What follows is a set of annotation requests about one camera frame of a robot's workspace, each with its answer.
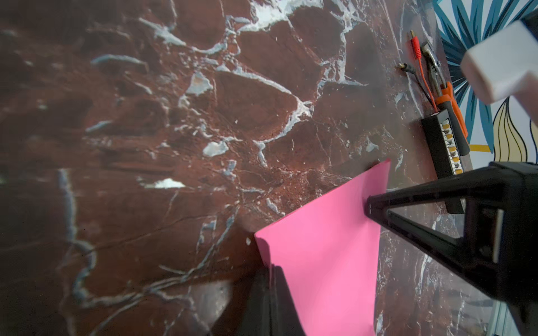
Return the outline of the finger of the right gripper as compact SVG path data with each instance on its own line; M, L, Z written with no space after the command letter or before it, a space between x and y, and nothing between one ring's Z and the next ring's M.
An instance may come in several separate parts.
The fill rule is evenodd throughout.
M448 203L448 212L463 214L472 203L498 202L502 199L503 169L491 166L452 175L417 186L370 196L365 214L377 223L388 221L388 211L419 204Z
M481 254L474 253L465 237L449 237L389 209L368 207L365 214L480 292L496 300L500 299L497 292L496 268Z

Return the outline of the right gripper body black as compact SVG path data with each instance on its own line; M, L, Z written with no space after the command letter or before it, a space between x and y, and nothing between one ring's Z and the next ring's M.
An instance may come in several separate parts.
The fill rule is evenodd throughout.
M460 175L464 238L480 291L505 302L521 335L537 334L537 165L493 162Z

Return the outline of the pink square paper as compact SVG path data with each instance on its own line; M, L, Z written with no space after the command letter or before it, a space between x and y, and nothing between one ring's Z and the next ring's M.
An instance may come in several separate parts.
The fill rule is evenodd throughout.
M367 198L386 191L390 161L259 230L266 265L281 267L307 335L373 335L381 227Z

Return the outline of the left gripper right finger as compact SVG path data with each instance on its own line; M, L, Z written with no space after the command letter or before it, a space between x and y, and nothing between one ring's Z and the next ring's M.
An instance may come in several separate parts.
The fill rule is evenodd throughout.
M270 334L305 336L283 269L270 269Z

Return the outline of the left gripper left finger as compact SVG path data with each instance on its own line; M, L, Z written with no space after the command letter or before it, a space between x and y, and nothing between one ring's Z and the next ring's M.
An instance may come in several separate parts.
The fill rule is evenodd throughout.
M270 271L267 267L232 281L231 299L213 335L270 335Z

